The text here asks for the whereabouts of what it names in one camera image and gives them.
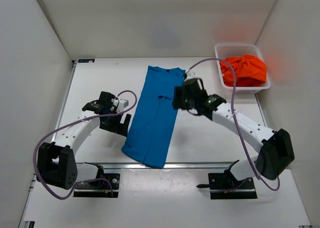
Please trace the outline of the orange t shirt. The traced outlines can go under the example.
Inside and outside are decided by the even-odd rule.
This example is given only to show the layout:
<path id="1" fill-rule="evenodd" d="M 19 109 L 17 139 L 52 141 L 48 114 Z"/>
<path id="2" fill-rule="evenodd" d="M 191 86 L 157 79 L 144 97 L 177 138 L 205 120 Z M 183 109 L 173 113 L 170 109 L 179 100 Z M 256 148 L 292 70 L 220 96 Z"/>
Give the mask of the orange t shirt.
<path id="1" fill-rule="evenodd" d="M 265 63 L 254 55 L 245 54 L 239 57 L 228 57 L 225 58 L 225 61 L 219 62 L 223 82 L 228 87 L 234 85 L 234 79 L 232 70 L 226 62 L 235 71 L 237 87 L 259 87 L 267 82 Z"/>

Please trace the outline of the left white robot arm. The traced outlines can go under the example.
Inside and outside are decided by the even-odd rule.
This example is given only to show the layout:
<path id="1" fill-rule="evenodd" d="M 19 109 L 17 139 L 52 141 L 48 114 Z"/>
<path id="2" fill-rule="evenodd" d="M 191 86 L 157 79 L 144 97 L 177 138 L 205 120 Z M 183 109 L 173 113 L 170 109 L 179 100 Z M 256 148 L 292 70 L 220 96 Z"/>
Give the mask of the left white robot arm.
<path id="1" fill-rule="evenodd" d="M 69 190 L 79 182 L 98 182 L 102 167 L 91 162 L 76 162 L 76 153 L 96 129 L 126 137 L 132 109 L 129 101 L 102 91 L 97 100 L 86 103 L 76 121 L 59 128 L 52 142 L 43 140 L 34 151 L 36 178 L 45 188 L 50 185 Z"/>

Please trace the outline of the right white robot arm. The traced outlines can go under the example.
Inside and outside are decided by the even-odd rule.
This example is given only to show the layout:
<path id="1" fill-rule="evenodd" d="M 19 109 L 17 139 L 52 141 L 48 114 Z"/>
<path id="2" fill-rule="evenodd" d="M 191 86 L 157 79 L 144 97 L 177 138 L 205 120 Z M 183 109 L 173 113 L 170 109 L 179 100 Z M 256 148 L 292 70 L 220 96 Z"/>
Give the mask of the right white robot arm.
<path id="1" fill-rule="evenodd" d="M 208 95 L 200 78 L 187 79 L 175 87 L 172 105 L 174 109 L 195 109 L 197 116 L 222 125 L 257 152 L 257 156 L 235 161 L 224 171 L 233 182 L 252 176 L 276 180 L 295 159 L 287 131 L 262 126 L 236 111 L 223 97 Z"/>

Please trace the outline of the blue t shirt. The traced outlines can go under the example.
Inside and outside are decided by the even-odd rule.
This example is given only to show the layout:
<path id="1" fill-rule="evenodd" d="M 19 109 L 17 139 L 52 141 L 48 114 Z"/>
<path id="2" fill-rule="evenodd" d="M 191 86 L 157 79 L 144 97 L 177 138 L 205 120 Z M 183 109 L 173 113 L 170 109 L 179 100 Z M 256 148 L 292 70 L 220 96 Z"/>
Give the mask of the blue t shirt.
<path id="1" fill-rule="evenodd" d="M 146 166 L 163 168 L 178 111 L 173 108 L 175 87 L 185 70 L 148 66 L 144 85 L 122 152 Z"/>

